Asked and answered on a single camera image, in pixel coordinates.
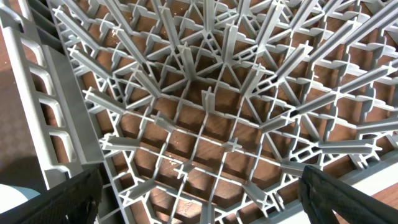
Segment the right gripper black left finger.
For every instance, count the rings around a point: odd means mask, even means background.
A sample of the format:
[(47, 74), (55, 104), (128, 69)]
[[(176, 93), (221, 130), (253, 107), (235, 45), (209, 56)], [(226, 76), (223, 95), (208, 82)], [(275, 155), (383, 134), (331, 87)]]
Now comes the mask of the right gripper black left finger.
[(97, 168), (51, 188), (16, 208), (1, 214), (1, 223), (93, 224), (102, 198), (103, 181)]

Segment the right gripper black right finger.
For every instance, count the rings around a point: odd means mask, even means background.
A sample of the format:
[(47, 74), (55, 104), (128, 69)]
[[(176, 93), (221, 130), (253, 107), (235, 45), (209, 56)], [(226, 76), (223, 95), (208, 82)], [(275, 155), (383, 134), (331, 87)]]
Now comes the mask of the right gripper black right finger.
[(397, 224), (397, 210), (314, 166), (305, 166), (298, 184), (299, 201), (311, 223)]

